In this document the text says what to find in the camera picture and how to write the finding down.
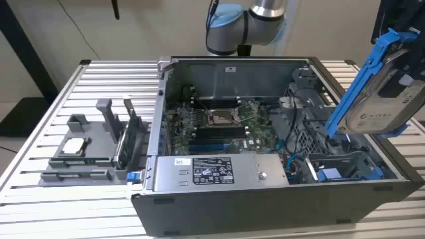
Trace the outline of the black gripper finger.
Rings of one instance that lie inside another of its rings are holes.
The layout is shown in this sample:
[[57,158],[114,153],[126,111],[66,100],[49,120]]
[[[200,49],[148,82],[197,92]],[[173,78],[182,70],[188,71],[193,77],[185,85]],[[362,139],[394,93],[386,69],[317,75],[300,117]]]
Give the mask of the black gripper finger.
[[425,80],[425,49],[402,48],[384,58],[384,65],[390,64],[388,80],[378,91],[382,98],[396,98],[413,80]]

